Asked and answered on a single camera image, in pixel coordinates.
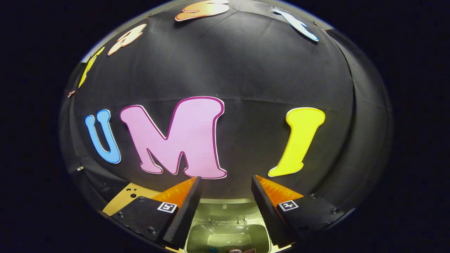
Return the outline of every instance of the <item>letter m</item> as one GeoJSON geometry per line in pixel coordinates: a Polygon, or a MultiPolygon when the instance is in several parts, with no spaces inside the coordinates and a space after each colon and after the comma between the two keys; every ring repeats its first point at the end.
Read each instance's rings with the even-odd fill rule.
{"type": "Polygon", "coordinates": [[[120,117],[128,126],[144,171],[163,172],[155,164],[154,156],[172,175],[176,175],[184,154],[186,175],[219,179],[226,177],[226,171],[220,168],[216,147],[216,121],[223,113],[224,103],[220,99],[184,99],[175,107],[167,137],[141,105],[124,108],[120,117]]]}

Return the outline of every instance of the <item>orange letter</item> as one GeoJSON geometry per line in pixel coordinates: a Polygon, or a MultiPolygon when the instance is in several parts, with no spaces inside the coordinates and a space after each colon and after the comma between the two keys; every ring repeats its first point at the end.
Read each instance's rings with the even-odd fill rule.
{"type": "Polygon", "coordinates": [[[291,136],[278,165],[268,176],[282,176],[296,173],[303,167],[302,160],[308,151],[315,131],[325,121],[325,114],[315,108],[295,108],[286,115],[291,127],[291,136]]]}
{"type": "Polygon", "coordinates": [[[147,24],[136,26],[135,28],[129,30],[126,34],[122,35],[117,40],[117,43],[114,44],[114,46],[112,46],[112,48],[109,50],[108,55],[114,54],[117,50],[119,50],[119,48],[124,47],[137,39],[142,34],[142,29],[146,25],[147,24]]]}
{"type": "Polygon", "coordinates": [[[222,14],[230,9],[228,5],[224,5],[227,3],[229,3],[228,0],[209,0],[191,4],[186,6],[183,12],[175,17],[175,20],[184,21],[222,14]]]}

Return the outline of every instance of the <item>screw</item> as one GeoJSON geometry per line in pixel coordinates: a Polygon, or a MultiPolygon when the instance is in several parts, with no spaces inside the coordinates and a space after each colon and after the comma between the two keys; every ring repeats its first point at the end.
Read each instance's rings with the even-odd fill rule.
{"type": "Polygon", "coordinates": [[[148,229],[148,231],[150,232],[150,233],[152,233],[152,234],[154,234],[154,235],[156,235],[157,233],[158,233],[158,230],[156,230],[156,229],[154,229],[154,228],[152,228],[152,227],[148,227],[147,228],[148,229]]]}

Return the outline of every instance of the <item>black background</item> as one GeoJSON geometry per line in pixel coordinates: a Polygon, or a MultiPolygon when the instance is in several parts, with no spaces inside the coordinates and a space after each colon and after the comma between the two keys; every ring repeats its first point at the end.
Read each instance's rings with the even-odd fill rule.
{"type": "MultiPolygon", "coordinates": [[[[155,252],[117,229],[78,193],[58,152],[57,117],[71,71],[104,35],[158,1],[33,1],[2,6],[2,215],[11,252],[155,252]]],[[[374,191],[302,252],[444,252],[449,180],[444,154],[448,8],[431,1],[296,3],[346,34],[374,62],[394,107],[390,162],[374,191]]]]}

